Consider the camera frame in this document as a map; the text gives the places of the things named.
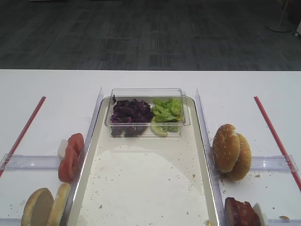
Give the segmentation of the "bun slice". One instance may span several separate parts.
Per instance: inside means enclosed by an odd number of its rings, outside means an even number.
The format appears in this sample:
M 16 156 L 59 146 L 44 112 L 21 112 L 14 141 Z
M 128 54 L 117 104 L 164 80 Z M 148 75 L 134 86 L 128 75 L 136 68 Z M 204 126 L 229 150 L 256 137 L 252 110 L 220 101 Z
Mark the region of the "bun slice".
M 48 219 L 48 226 L 59 226 L 70 190 L 71 185 L 69 183 L 63 183 L 58 188 Z
M 21 226 L 46 226 L 53 203 L 54 198 L 47 188 L 33 192 L 25 204 Z

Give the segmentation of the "green lettuce leaves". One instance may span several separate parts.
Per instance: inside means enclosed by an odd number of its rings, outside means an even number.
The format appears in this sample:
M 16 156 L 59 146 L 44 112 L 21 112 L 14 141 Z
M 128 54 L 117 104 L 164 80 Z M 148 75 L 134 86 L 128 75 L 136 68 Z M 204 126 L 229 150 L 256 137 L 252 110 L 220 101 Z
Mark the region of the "green lettuce leaves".
M 172 123 L 183 122 L 181 102 L 177 99 L 169 99 L 168 101 L 154 100 L 154 104 L 151 109 L 154 115 L 151 123 L 167 123 L 168 125 L 151 126 L 151 131 L 160 137 L 166 137 L 169 132 L 178 133 L 180 126 L 172 125 Z

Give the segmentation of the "rear tomato slice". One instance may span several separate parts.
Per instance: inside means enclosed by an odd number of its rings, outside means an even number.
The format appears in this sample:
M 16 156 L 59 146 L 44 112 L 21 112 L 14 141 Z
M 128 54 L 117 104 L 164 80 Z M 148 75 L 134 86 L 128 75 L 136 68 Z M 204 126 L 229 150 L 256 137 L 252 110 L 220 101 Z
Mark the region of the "rear tomato slice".
M 84 138 L 81 133 L 71 135 L 68 139 L 68 145 L 70 145 L 76 152 L 77 156 L 80 157 L 81 151 L 84 148 Z

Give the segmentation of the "tomato slice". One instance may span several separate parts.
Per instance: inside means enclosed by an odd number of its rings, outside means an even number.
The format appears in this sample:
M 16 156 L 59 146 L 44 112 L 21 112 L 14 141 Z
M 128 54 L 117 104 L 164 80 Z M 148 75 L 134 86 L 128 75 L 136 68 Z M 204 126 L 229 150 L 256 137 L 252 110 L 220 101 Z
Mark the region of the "tomato slice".
M 58 177 L 61 182 L 71 182 L 78 171 L 78 156 L 70 145 L 65 150 L 65 157 L 61 161 L 58 169 Z
M 81 133 L 71 135 L 68 139 L 68 145 L 70 145 L 76 152 L 77 156 L 80 157 L 81 151 L 84 148 L 84 138 Z

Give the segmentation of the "white tomato pusher block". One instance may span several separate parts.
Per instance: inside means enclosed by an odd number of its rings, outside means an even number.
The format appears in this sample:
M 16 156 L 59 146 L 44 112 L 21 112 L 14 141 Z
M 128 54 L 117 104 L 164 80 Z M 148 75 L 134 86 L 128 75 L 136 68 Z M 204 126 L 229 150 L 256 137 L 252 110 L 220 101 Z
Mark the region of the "white tomato pusher block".
M 65 158 L 65 151 L 67 146 L 68 146 L 68 141 L 65 139 L 61 140 L 61 143 L 57 149 L 57 156 L 59 158 L 59 161 L 62 161 Z

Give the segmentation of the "sliced meat patties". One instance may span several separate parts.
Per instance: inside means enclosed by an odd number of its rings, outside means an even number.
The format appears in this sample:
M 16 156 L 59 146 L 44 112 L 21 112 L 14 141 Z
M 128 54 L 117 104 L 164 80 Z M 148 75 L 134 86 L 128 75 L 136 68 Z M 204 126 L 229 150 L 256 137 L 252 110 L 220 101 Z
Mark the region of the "sliced meat patties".
M 233 197 L 227 197 L 225 213 L 229 226 L 261 226 L 258 214 L 249 202 L 240 202 Z

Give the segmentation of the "clear plastic container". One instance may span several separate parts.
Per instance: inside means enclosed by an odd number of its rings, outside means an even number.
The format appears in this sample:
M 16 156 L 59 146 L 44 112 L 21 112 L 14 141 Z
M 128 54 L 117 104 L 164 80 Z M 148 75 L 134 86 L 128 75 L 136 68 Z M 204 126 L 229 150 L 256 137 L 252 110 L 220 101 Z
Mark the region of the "clear plastic container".
M 136 137 L 160 137 L 155 135 L 151 131 L 151 126 L 155 125 L 168 125 L 167 123 L 112 123 L 111 116 L 113 114 L 114 102 L 112 100 L 113 95 L 115 95 L 116 100 L 133 100 L 144 101 L 150 105 L 150 108 L 155 105 L 154 100 L 168 101 L 169 99 L 177 99 L 182 104 L 182 113 L 183 113 L 183 122 L 180 123 L 172 123 L 172 125 L 180 126 L 178 133 L 169 132 L 166 137 L 177 137 L 180 136 L 182 130 L 185 126 L 190 124 L 189 110 L 187 104 L 187 98 L 185 93 L 180 88 L 156 88 L 156 89 L 113 89 L 111 91 L 111 96 L 109 98 L 109 103 L 107 107 L 106 118 L 104 121 L 105 126 L 108 129 L 109 135 L 111 135 L 111 130 L 116 126 L 145 126 L 146 130 L 140 135 Z

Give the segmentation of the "purple cabbage shreds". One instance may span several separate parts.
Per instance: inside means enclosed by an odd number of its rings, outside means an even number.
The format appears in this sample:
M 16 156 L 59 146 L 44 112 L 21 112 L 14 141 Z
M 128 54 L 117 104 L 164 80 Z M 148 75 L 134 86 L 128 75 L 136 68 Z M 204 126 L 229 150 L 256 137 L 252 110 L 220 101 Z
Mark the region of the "purple cabbage shreds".
M 154 114 L 148 103 L 129 100 L 116 100 L 113 95 L 114 102 L 113 114 L 111 116 L 112 123 L 150 123 Z M 111 130 L 113 137 L 119 137 L 124 133 L 124 137 L 140 136 L 146 130 L 145 126 L 116 126 Z

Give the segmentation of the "front sesame bun top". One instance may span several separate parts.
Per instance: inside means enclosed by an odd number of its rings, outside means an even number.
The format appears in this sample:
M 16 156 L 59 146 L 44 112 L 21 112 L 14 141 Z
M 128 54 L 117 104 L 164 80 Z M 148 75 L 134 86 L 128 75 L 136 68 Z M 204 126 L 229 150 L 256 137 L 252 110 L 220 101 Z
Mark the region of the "front sesame bun top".
M 235 127 L 231 124 L 221 125 L 213 139 L 213 155 L 217 169 L 231 172 L 238 160 L 240 141 Z

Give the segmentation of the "sesame bun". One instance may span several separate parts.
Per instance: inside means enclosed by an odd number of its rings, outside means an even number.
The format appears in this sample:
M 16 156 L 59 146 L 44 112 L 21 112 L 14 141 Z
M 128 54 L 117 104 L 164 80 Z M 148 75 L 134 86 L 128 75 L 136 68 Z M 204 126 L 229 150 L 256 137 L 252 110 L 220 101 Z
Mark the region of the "sesame bun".
M 213 155 L 217 169 L 231 172 L 238 160 L 240 141 L 235 127 L 231 124 L 221 125 L 213 139 Z
M 247 139 L 239 133 L 238 137 L 240 153 L 232 171 L 227 173 L 227 176 L 234 181 L 242 180 L 249 172 L 252 163 L 252 153 Z

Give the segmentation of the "right long clear divider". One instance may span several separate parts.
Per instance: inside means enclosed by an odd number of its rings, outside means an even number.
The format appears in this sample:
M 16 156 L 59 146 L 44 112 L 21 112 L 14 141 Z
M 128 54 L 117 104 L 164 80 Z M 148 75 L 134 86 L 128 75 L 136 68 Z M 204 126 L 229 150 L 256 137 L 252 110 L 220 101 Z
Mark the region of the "right long clear divider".
M 195 100 L 197 105 L 201 136 L 204 145 L 206 168 L 207 168 L 209 181 L 210 181 L 211 196 L 214 205 L 214 217 L 217 220 L 217 226 L 227 226 L 228 222 L 224 211 L 224 203 L 223 203 L 223 199 L 220 191 L 220 185 L 219 185 L 219 174 L 214 165 L 214 156 L 213 156 L 213 151 L 210 143 L 210 136 L 208 134 L 206 116 L 205 116 L 200 92 L 198 89 L 196 90 Z

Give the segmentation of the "rear sesame bun top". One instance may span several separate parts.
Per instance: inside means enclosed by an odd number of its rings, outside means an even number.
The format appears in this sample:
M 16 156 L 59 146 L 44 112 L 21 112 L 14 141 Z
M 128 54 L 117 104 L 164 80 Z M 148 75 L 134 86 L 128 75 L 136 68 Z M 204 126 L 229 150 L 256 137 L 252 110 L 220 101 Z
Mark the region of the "rear sesame bun top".
M 240 153 L 232 171 L 227 173 L 227 176 L 234 181 L 242 180 L 249 172 L 252 163 L 252 153 L 247 139 L 239 133 L 238 137 Z

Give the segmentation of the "right lower clear pusher track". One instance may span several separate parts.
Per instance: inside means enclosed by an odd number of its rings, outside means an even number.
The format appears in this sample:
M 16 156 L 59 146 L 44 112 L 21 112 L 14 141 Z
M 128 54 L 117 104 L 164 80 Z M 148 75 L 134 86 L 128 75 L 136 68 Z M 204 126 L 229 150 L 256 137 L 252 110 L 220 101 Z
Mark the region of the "right lower clear pusher track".
M 268 226 L 301 226 L 300 219 L 268 219 Z

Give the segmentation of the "left red rail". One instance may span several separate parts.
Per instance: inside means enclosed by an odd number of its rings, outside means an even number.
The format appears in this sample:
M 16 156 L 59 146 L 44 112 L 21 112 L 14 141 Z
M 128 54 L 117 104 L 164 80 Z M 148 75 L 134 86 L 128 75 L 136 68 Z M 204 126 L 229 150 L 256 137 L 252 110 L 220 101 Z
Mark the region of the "left red rail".
M 39 112 L 39 110 L 42 107 L 45 100 L 46 100 L 46 97 L 42 96 L 40 101 L 38 102 L 37 106 L 35 107 L 34 111 L 32 112 L 30 118 L 28 119 L 27 123 L 23 127 L 21 133 L 17 137 L 17 140 L 13 144 L 11 150 L 7 154 L 5 154 L 4 157 L 2 158 L 1 163 L 0 163 L 0 175 L 1 176 L 4 172 L 5 166 L 9 163 L 10 159 L 12 158 L 12 156 L 15 153 L 16 149 L 18 148 L 19 144 L 21 143 L 21 141 L 22 141 L 23 137 L 25 136 L 28 128 L 30 127 L 33 120 L 35 119 L 37 113 Z

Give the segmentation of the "right red rail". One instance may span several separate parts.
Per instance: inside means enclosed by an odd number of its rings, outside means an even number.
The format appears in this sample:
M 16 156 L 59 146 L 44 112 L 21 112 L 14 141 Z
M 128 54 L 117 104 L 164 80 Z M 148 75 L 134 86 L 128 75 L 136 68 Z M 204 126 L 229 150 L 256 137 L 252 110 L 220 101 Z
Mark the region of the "right red rail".
M 289 154 L 287 153 L 284 145 L 282 144 L 282 142 L 281 142 L 281 140 L 280 140 L 280 138 L 279 138 L 279 136 L 278 136 L 278 134 L 277 134 L 277 132 L 276 132 L 273 124 L 272 124 L 272 122 L 270 121 L 270 119 L 269 119 L 269 117 L 268 117 L 268 115 L 267 115 L 267 113 L 266 113 L 266 111 L 265 111 L 265 109 L 264 109 L 261 101 L 259 100 L 259 97 L 255 96 L 253 98 L 254 98 L 254 100 L 255 100 L 255 102 L 256 102 L 256 104 L 257 104 L 257 106 L 258 106 L 258 108 L 259 108 L 259 110 L 260 110 L 260 112 L 261 112 L 261 114 L 262 114 L 262 116 L 264 118 L 264 120 L 266 121 L 266 124 L 267 124 L 268 128 L 270 129 L 270 131 L 272 133 L 272 136 L 273 136 L 273 138 L 274 138 L 274 140 L 275 140 L 275 142 L 276 142 L 276 144 L 277 144 L 277 146 L 278 146 L 281 154 L 286 159 L 286 161 L 288 163 L 288 166 L 290 168 L 291 174 L 292 174 L 292 176 L 293 176 L 293 178 L 294 178 L 294 180 L 295 180 L 295 182 L 296 182 L 296 184 L 297 184 L 297 186 L 298 186 L 298 188 L 300 190 L 301 189 L 301 179 L 300 179 L 300 177 L 299 177 L 299 175 L 297 173 L 297 170 L 293 169 L 293 165 L 292 165 L 293 162 L 292 162 L 292 160 L 289 159 Z

